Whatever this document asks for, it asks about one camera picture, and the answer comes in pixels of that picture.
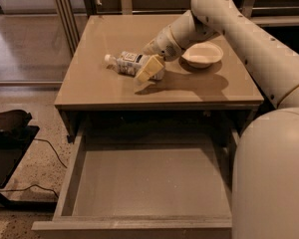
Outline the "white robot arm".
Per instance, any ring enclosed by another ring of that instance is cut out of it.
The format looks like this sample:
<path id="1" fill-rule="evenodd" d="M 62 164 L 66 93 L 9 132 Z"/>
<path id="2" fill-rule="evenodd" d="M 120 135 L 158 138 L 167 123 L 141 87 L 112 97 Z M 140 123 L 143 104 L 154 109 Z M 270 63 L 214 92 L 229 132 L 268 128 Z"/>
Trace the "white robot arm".
<path id="1" fill-rule="evenodd" d="M 299 239 L 299 54 L 243 16 L 232 0 L 191 0 L 144 52 L 174 61 L 215 33 L 274 108 L 244 130 L 235 152 L 232 239 Z"/>

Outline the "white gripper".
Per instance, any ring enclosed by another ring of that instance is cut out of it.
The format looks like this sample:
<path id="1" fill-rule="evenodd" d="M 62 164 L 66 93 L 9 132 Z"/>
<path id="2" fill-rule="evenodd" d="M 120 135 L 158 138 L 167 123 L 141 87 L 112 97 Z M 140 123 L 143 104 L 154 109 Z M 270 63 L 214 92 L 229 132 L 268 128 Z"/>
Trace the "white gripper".
<path id="1" fill-rule="evenodd" d="M 164 76 L 164 60 L 171 62 L 178 59 L 182 50 L 167 26 L 143 47 L 143 53 L 151 56 L 134 77 L 135 93 L 141 91 L 149 80 L 160 81 Z"/>

